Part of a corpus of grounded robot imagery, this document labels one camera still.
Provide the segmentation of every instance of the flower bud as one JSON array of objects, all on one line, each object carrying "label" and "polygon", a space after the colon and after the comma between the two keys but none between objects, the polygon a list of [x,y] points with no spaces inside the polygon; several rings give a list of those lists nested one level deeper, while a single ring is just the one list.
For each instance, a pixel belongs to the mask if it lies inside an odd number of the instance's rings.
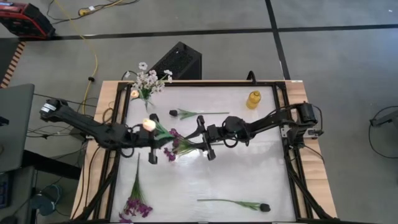
[{"label": "flower bud", "polygon": [[155,121],[145,118],[142,121],[142,127],[147,131],[153,131],[156,128]]}]

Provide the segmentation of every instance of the white table surface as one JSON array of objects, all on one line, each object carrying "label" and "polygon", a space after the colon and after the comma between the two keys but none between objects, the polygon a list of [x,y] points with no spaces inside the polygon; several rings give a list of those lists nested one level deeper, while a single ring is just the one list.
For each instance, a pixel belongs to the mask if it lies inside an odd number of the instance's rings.
[{"label": "white table surface", "polygon": [[[250,92],[259,90],[261,102],[255,110],[246,108]],[[127,113],[128,126],[141,123],[157,113],[167,129],[175,128],[186,136],[196,130],[196,116],[179,120],[169,110],[230,112],[204,115],[205,126],[221,126],[227,116],[239,116],[250,123],[275,109],[271,87],[166,87],[152,96],[155,107],[146,111],[142,100],[133,100]],[[148,217],[136,216],[134,222],[271,222],[294,221],[294,209],[278,128],[260,133],[249,147],[213,146],[216,159],[205,153],[191,152],[169,162],[163,150],[157,151],[158,164],[148,162],[149,148],[136,149],[132,158],[121,158],[116,182],[111,221],[119,220],[135,179],[138,153],[140,181],[147,204],[153,207]],[[197,202],[197,199],[222,198],[268,203],[270,212],[253,211],[228,202]]]}]

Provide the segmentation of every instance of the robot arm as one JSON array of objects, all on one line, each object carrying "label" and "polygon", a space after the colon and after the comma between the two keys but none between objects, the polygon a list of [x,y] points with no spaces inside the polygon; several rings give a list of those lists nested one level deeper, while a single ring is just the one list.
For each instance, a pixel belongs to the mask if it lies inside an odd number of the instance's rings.
[{"label": "robot arm", "polygon": [[[93,136],[99,146],[109,150],[131,147],[160,148],[172,141],[170,138],[161,139],[160,141],[153,140],[153,134],[142,128],[141,124],[136,125],[139,130],[134,132],[132,128],[128,128],[123,124],[99,123],[74,111],[64,100],[47,100],[47,103],[40,110],[40,118],[44,121],[65,122],[83,133]],[[151,119],[157,120],[157,117],[152,116]]]},{"label": "robot arm", "polygon": [[[297,110],[297,121],[288,119],[288,114],[293,109]],[[157,131],[150,133],[142,128],[141,124],[135,126],[139,127],[139,130],[134,132],[132,128],[123,124],[99,123],[72,110],[67,102],[63,100],[47,100],[47,103],[40,110],[40,118],[44,121],[65,122],[87,135],[93,136],[98,145],[105,149],[118,150],[131,147],[150,147],[152,154],[150,162],[153,164],[156,164],[154,149],[158,149],[173,140],[172,138],[155,140],[154,136],[156,136]],[[152,114],[150,119],[159,121],[156,114]],[[291,146],[295,146],[298,142],[302,142],[302,136],[306,130],[316,125],[317,122],[312,105],[300,103],[275,110],[253,123],[246,123],[239,117],[228,116],[221,127],[212,124],[205,128],[203,116],[198,116],[197,130],[186,138],[190,139],[202,135],[203,142],[195,143],[192,147],[208,151],[208,159],[213,160],[216,154],[211,148],[211,143],[224,141],[227,147],[235,147],[238,142],[244,142],[248,146],[249,141],[256,134],[276,126],[289,125],[290,129],[287,132],[288,143]],[[227,139],[232,139],[236,142],[233,145],[228,145],[226,143]]]}]

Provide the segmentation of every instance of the flower bouquet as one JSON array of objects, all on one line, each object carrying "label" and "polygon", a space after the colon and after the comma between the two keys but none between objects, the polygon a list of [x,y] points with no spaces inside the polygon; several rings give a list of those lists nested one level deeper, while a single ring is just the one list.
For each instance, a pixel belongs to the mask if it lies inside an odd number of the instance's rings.
[{"label": "flower bouquet", "polygon": [[138,154],[136,179],[132,186],[131,195],[123,208],[123,212],[119,213],[121,223],[132,223],[129,217],[134,217],[138,213],[145,218],[148,216],[149,212],[152,211],[152,207],[147,206],[146,204],[144,194],[142,193],[141,185],[139,183],[139,157],[140,155]]},{"label": "flower bouquet", "polygon": [[131,96],[132,99],[138,97],[142,99],[145,102],[145,108],[148,110],[148,103],[152,104],[150,102],[150,96],[153,93],[162,92],[165,82],[171,83],[173,81],[173,73],[170,70],[165,70],[163,71],[165,75],[158,80],[155,70],[148,71],[148,73],[145,72],[148,68],[148,65],[145,62],[141,62],[138,67],[141,72],[136,73],[137,80],[132,86],[135,90],[132,91]]},{"label": "flower bouquet", "polygon": [[176,159],[176,156],[183,156],[196,150],[196,148],[192,147],[192,144],[194,144],[194,142],[185,139],[177,132],[176,129],[172,128],[169,131],[169,134],[174,136],[173,149],[169,150],[165,147],[163,151],[164,154],[169,158],[169,162],[174,161]]}]

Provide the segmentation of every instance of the yellow cable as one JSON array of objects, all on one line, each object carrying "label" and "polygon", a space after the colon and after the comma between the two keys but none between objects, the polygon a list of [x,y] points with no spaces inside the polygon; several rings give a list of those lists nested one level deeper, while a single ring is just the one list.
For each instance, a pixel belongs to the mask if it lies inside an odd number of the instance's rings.
[{"label": "yellow cable", "polygon": [[116,4],[121,3],[122,1],[123,1],[123,0],[118,0],[118,1],[116,1],[115,3],[110,4],[110,5],[108,5],[108,6],[105,6],[105,7],[112,7],[112,6],[116,5]]},{"label": "yellow cable", "polygon": [[[71,19],[71,17],[69,16],[68,12],[66,10],[64,10],[64,8],[62,7],[62,5],[58,2],[58,0],[55,0],[55,3],[57,3],[58,7],[61,9],[61,11],[63,12],[63,14],[65,16],[68,17],[70,24],[72,25],[72,27],[74,28],[74,30],[78,33],[78,35],[83,39],[84,43],[90,48],[90,50],[92,51],[92,53],[94,54],[95,57],[95,68],[93,71],[93,74],[91,74],[91,77],[94,77],[98,71],[98,58],[97,58],[97,54],[95,52],[95,49],[93,46],[91,46],[91,44],[88,42],[88,40],[85,39],[85,37],[83,37],[81,35],[81,32],[79,30],[79,28],[77,28],[77,26],[75,25],[75,23],[73,22],[73,20]],[[83,100],[83,114],[85,114],[85,104],[86,104],[86,99],[87,99],[87,95],[88,95],[88,90],[90,89],[90,85],[91,85],[91,81],[88,81],[88,85],[87,85],[87,89],[86,89],[86,93],[85,93],[85,98]]]}]

